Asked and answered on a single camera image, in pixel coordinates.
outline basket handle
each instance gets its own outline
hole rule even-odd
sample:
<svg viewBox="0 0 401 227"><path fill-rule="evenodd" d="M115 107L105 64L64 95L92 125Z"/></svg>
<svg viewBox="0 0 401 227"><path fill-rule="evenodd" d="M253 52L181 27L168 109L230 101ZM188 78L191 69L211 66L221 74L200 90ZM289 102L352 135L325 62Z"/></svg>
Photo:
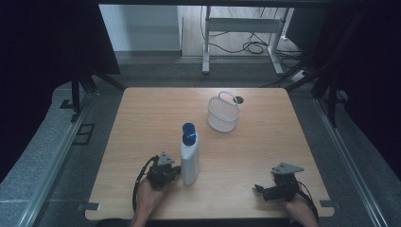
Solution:
<svg viewBox="0 0 401 227"><path fill-rule="evenodd" d="M238 105L238 100L236 100L236 97L235 97L235 95L234 95L233 93L231 93L231 92L229 92L229 91L222 91L222 92L218 93L218 97L219 97L219 98L221 98L221 96L220 96L221 93L225 93L225 94L227 94L227 95L233 97L234 100L235 100L235 105L236 105L236 106Z"/></svg>

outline basket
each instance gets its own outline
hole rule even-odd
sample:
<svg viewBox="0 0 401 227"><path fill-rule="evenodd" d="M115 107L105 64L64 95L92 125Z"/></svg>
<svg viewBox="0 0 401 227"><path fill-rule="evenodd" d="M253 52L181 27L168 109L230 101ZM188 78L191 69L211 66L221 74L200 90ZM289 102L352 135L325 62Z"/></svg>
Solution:
<svg viewBox="0 0 401 227"><path fill-rule="evenodd" d="M223 93L232 96L235 103L230 103L221 98L221 94ZM238 117L239 108L237 100L230 92L222 91L218 96L214 96L209 100L207 121L213 129L222 132L232 131L236 126Z"/></svg>

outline white metal stand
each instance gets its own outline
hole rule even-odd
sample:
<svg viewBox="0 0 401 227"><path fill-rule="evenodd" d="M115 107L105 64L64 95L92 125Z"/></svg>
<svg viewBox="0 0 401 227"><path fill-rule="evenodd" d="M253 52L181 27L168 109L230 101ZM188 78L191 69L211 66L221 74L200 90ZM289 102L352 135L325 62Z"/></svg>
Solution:
<svg viewBox="0 0 401 227"><path fill-rule="evenodd" d="M202 73L209 73L209 32L210 31L233 31L233 32L258 32L274 33L272 44L268 46L271 62L277 75L284 74L280 62L275 54L281 33L286 23L288 8L286 8L280 19L262 19L262 18L211 18L211 7L208 6L205 17L205 35L203 45L203 63Z"/></svg>

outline bottle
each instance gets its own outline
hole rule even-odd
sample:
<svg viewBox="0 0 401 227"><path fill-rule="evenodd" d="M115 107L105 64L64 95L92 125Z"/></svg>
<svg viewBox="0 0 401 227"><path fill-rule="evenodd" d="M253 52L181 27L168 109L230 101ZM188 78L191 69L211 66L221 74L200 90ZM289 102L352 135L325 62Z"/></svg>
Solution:
<svg viewBox="0 0 401 227"><path fill-rule="evenodd" d="M199 137L192 123L183 125L183 139L181 141L181 168L183 183L194 183L200 174Z"/></svg>

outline black device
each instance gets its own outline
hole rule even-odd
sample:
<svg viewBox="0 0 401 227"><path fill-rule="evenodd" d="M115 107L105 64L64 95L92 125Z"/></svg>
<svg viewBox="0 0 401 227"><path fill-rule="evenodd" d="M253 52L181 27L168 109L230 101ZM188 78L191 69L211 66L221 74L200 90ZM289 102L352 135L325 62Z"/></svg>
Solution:
<svg viewBox="0 0 401 227"><path fill-rule="evenodd" d="M308 195L305 194L299 186L299 184L304 184L298 182L295 178L295 173L301 171L304 171L304 169L301 167L281 163L271 171L276 186L264 188L263 186L255 184L254 187L256 188L257 192L263 195L265 201L276 201L281 199L292 201L295 194L298 193L307 201L313 211L313 214L316 217L316 220L319 220L318 210L313 203L312 196L310 195L309 190L307 190L307 188L305 187L307 193L309 194L308 197Z"/></svg>
<svg viewBox="0 0 401 227"><path fill-rule="evenodd" d="M135 187L132 192L132 208L133 211L136 211L136 194L138 193L139 183L141 182L142 177L145 175L145 171L148 168L150 162L153 162L153 165L149 168L147 179L150 182L153 190L160 190L168 183L174 181L176 176L181 173L180 166L172 166L174 164L174 160L170 158L164 151L162 154L151 157L145 166L142 168L141 172L136 178Z"/></svg>

